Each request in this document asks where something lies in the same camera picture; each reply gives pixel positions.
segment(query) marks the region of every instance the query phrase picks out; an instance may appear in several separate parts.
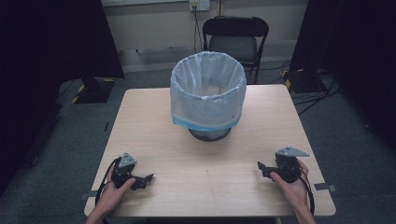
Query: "white plastic bag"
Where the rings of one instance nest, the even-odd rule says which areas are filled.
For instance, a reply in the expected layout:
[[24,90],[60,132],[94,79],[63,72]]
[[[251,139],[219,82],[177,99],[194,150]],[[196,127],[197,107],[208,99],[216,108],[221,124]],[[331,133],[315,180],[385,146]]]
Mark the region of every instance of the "white plastic bag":
[[230,129],[242,115],[246,89],[245,71],[236,59],[208,51],[191,55],[172,72],[172,120],[196,131]]

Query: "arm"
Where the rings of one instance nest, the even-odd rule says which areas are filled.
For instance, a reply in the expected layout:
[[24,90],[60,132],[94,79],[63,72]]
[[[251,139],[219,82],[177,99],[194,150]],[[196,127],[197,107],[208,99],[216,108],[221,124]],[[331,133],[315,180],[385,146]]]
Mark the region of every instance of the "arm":
[[[300,160],[298,160],[298,162],[300,163],[300,167],[303,172],[308,175],[308,168],[306,168]],[[279,185],[283,195],[290,203],[294,214],[297,216],[299,223],[315,224],[316,221],[309,211],[307,192],[303,182],[300,179],[297,179],[294,183],[287,183],[275,172],[272,172],[270,176]],[[301,178],[306,181],[305,175],[302,174]]]
[[87,218],[86,224],[100,224],[102,220],[119,205],[125,192],[132,186],[134,179],[126,181],[119,189],[111,181],[114,166],[108,172],[107,180],[110,180],[104,187],[102,196]]

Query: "chair seat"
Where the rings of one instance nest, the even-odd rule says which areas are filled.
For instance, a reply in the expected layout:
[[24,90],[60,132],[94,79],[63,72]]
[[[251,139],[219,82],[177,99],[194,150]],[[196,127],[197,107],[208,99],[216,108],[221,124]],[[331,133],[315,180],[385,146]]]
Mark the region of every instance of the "chair seat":
[[210,38],[209,49],[226,53],[244,66],[254,65],[257,60],[257,41],[252,36],[214,35]]

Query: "wall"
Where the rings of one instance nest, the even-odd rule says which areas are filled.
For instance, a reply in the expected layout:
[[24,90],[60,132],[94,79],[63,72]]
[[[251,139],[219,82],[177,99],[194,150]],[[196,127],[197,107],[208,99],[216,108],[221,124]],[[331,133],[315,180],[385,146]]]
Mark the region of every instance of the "wall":
[[[266,46],[291,46],[297,40],[308,0],[212,0],[211,9],[197,13],[203,23],[214,16],[255,16],[267,21]],[[118,50],[188,47],[194,43],[194,14],[188,1],[105,7]]]

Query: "gray carpet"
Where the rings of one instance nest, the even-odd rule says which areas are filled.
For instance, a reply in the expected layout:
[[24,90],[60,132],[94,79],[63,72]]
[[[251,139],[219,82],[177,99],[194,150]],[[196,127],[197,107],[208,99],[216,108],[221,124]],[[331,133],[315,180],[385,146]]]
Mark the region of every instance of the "gray carpet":
[[[281,83],[283,62],[266,63],[259,83]],[[20,169],[0,199],[0,223],[83,223],[85,201],[91,189],[122,95],[131,88],[169,87],[171,70],[125,74],[116,81],[106,104],[73,105],[80,80],[67,81],[58,99],[63,108],[38,164]],[[333,76],[322,76],[330,87]],[[338,89],[337,84],[332,92]],[[320,94],[292,94],[295,103]],[[296,106],[304,111],[314,102]],[[301,114],[300,119],[332,192],[337,212],[317,217],[318,223],[395,223],[396,150],[366,128],[364,116],[339,91]],[[110,223],[140,222],[139,218],[110,218]],[[283,217],[282,223],[296,223]]]

